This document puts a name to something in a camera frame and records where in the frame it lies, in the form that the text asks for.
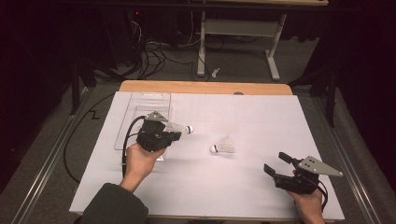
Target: human hand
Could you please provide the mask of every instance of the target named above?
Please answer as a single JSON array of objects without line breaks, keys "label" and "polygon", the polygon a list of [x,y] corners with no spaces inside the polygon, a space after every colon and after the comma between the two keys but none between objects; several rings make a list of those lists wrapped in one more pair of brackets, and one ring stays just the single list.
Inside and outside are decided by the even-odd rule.
[{"label": "human hand", "polygon": [[297,194],[287,190],[286,192],[294,199],[305,224],[325,223],[321,210],[322,194],[318,189],[312,194]]},{"label": "human hand", "polygon": [[134,192],[142,180],[148,176],[154,168],[155,161],[165,152],[165,148],[149,152],[135,143],[126,150],[127,164],[125,177],[120,186]]}]

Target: metal rail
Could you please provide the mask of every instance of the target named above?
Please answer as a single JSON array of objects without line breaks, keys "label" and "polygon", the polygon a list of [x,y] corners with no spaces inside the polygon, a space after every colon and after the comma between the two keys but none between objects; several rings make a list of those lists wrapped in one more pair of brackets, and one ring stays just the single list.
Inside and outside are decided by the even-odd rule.
[{"label": "metal rail", "polygon": [[363,183],[359,179],[358,174],[355,171],[355,168],[350,162],[347,151],[344,149],[336,130],[332,128],[327,121],[323,105],[321,104],[319,98],[312,99],[314,106],[320,115],[320,118],[323,120],[323,123],[325,123],[326,129],[329,131],[329,135],[334,142],[338,159],[341,161],[341,165],[344,171],[343,173],[345,174],[347,181],[349,182],[349,186],[351,187],[356,197],[361,211],[363,212],[364,218],[366,219],[367,223],[380,224],[381,220],[379,219],[379,216],[370,201],[369,195],[367,194],[367,189],[364,187]]},{"label": "metal rail", "polygon": [[41,195],[44,187],[46,186],[48,180],[50,179],[50,175],[53,169],[56,166],[57,161],[62,155],[63,148],[65,141],[69,137],[71,131],[73,130],[77,117],[81,113],[81,108],[86,104],[87,99],[91,95],[92,91],[89,91],[88,88],[84,88],[81,95],[83,96],[82,104],[78,108],[75,115],[71,115],[64,125],[58,139],[55,142],[51,152],[49,153],[44,165],[42,166],[40,172],[38,173],[37,177],[35,178],[35,182],[33,183],[32,187],[30,188],[29,192],[27,193],[25,199],[23,200],[17,214],[15,215],[14,219],[12,220],[12,224],[14,223],[27,223],[27,220],[32,213],[35,204],[38,198]]}]

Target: metal stand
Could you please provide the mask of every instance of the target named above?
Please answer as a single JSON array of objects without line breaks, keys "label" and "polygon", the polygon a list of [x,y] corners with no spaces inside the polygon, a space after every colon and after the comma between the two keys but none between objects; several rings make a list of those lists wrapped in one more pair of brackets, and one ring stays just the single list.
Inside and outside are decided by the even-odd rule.
[{"label": "metal stand", "polygon": [[212,20],[206,19],[205,12],[202,12],[201,19],[201,44],[199,48],[197,76],[205,75],[205,35],[251,35],[272,37],[272,46],[265,51],[265,58],[273,81],[279,81],[274,54],[280,35],[285,24],[286,14],[281,15],[279,21],[233,21],[233,20]]}]

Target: sleeve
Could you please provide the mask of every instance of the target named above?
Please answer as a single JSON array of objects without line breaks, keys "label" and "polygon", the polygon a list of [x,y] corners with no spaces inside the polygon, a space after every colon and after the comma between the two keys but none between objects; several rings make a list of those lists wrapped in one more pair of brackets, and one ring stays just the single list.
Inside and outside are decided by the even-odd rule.
[{"label": "sleeve", "polygon": [[145,223],[149,210],[130,191],[104,184],[84,211],[81,224]]}]

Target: desk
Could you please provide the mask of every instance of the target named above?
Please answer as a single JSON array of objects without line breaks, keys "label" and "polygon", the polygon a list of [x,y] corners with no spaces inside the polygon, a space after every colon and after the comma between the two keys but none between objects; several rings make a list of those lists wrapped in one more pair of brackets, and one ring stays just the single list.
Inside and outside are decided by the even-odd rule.
[{"label": "desk", "polygon": [[[248,4],[278,4],[278,5],[297,5],[297,6],[327,6],[329,2],[319,0],[209,0],[215,3],[248,3]],[[279,81],[280,76],[277,72],[274,54],[280,35],[285,24],[286,14],[282,14],[278,21],[235,21],[235,20],[214,20],[207,19],[202,12],[201,19],[201,43],[199,49],[197,76],[205,74],[205,35],[252,35],[265,36],[272,38],[272,45],[265,51],[265,57],[270,68],[273,81]]]},{"label": "desk", "polygon": [[[188,92],[173,93],[172,101],[176,103],[171,118],[174,122],[190,121],[195,132],[182,136],[170,146],[165,161],[156,163],[153,173],[135,192],[149,208],[150,217],[299,219],[290,196],[275,188],[274,181],[262,167],[266,162],[280,174],[290,175],[292,167],[277,158],[281,148],[296,158],[304,158],[307,153],[318,159],[320,156],[297,97],[291,95],[288,86],[276,84],[124,82],[107,114],[71,212],[81,213],[104,183],[120,183],[120,156],[113,147],[133,94],[131,91],[154,90]],[[230,94],[254,90],[262,93]],[[211,94],[198,94],[206,91]],[[186,98],[189,104],[182,107]],[[224,113],[214,116],[214,112]],[[192,113],[194,117],[190,118],[188,115]],[[213,142],[233,131],[237,133],[232,133],[237,146],[235,153],[213,155],[209,152]],[[329,178],[321,176],[320,179],[329,191],[326,220],[344,219]]]}]

